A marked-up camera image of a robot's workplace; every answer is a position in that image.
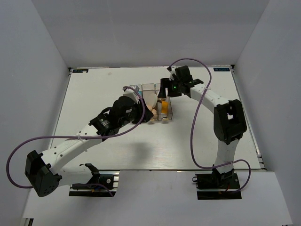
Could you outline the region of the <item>orange sunscreen tube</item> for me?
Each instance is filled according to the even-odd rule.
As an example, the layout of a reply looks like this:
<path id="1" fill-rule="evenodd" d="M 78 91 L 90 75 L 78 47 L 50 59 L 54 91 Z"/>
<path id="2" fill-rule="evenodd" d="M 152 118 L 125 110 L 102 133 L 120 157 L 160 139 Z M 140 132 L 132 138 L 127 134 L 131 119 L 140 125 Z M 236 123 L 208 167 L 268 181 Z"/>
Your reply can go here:
<path id="1" fill-rule="evenodd" d="M 169 106 L 168 102 L 165 101 L 165 103 L 164 103 L 163 106 L 161 107 L 161 113 L 162 113 L 162 114 L 168 114 L 168 106 Z"/>

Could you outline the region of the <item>round beige powder puff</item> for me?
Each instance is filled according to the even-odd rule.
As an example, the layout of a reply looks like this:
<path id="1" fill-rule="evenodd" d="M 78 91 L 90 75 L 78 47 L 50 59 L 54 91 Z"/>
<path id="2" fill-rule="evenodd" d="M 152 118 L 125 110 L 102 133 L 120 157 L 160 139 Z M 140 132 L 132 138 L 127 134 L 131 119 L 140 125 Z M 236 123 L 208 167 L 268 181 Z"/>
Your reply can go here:
<path id="1" fill-rule="evenodd" d="M 147 92 L 144 94 L 144 100 L 146 105 L 152 106 L 152 108 L 155 108 L 157 105 L 158 97 L 153 92 Z"/>

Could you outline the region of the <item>white pink tube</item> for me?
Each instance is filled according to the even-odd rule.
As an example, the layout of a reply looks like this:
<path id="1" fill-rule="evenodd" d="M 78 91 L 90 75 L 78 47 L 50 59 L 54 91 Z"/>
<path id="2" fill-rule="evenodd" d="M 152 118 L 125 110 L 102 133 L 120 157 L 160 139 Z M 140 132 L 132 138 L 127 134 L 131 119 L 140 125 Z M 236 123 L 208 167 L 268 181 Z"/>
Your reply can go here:
<path id="1" fill-rule="evenodd" d="M 142 94 L 142 91 L 138 91 L 138 98 L 143 98 L 143 94 Z"/>

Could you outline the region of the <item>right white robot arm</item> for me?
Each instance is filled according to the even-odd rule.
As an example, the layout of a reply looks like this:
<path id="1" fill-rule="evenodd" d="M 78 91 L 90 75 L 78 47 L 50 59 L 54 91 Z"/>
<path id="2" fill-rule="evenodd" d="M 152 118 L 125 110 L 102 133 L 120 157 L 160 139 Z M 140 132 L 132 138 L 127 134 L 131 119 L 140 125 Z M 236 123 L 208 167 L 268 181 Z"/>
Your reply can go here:
<path id="1" fill-rule="evenodd" d="M 160 80 L 159 98 L 180 97 L 186 95 L 198 101 L 190 131 L 190 154 L 194 158 L 193 134 L 200 107 L 203 105 L 213 114 L 213 130 L 218 139 L 218 150 L 212 181 L 216 187 L 222 188 L 230 181 L 234 173 L 234 155 L 236 147 L 247 130 L 247 124 L 238 99 L 229 100 L 210 89 L 210 84 L 204 84 L 200 79 L 194 79 L 187 66 L 168 67 L 170 76 Z"/>

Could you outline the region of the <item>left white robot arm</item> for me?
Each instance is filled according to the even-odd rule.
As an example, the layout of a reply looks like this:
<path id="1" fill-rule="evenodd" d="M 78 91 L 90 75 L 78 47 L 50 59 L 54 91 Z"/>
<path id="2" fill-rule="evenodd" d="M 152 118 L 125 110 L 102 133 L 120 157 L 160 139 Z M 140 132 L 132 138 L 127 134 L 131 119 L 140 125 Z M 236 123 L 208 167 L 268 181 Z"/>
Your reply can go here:
<path id="1" fill-rule="evenodd" d="M 91 163 L 81 163 L 71 169 L 66 164 L 104 142 L 108 136 L 115 136 L 127 124 L 148 122 L 152 117 L 153 113 L 145 101 L 119 97 L 113 106 L 103 109 L 93 118 L 75 139 L 69 138 L 41 153 L 30 152 L 26 159 L 25 175 L 39 197 L 45 197 L 63 185 L 74 185 L 77 189 L 97 188 L 112 195 L 112 176 L 101 175 Z"/>

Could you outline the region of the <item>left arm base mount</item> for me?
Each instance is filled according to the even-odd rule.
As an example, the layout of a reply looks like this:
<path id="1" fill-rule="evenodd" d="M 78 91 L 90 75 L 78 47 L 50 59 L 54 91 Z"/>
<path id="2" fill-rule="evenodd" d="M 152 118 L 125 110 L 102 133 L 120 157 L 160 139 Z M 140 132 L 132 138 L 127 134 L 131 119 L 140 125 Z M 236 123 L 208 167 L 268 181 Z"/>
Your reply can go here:
<path id="1" fill-rule="evenodd" d="M 90 179 L 85 186 L 71 185 L 71 197 L 109 197 L 112 198 L 118 188 L 119 171 L 100 171 L 97 178 Z"/>

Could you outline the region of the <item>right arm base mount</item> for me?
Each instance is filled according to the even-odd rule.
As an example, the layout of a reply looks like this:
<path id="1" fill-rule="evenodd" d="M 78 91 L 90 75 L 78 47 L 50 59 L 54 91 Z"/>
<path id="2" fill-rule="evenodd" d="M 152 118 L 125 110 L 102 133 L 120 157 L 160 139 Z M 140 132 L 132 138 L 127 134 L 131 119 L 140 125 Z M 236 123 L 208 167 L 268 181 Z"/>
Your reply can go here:
<path id="1" fill-rule="evenodd" d="M 196 174 L 192 178 L 196 184 L 198 200 L 240 200 L 242 199 L 237 174 L 218 183 L 212 174 Z"/>

